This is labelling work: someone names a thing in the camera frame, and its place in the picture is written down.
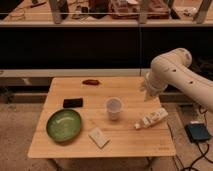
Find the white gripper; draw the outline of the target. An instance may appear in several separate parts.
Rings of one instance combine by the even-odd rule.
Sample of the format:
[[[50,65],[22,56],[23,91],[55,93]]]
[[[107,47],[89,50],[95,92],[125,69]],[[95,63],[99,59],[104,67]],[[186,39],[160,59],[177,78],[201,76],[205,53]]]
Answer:
[[[159,95],[159,91],[151,85],[147,76],[144,77],[144,81],[141,83],[140,90],[146,91],[144,101],[150,101],[152,96]]]

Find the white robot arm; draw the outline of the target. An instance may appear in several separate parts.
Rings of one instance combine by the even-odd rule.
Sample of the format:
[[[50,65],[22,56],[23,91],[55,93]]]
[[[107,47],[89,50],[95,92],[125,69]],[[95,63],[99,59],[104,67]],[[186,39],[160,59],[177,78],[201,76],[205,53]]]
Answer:
[[[145,89],[149,95],[158,96],[172,85],[213,113],[213,81],[192,72],[191,63],[192,55],[185,48],[156,56],[144,77]]]

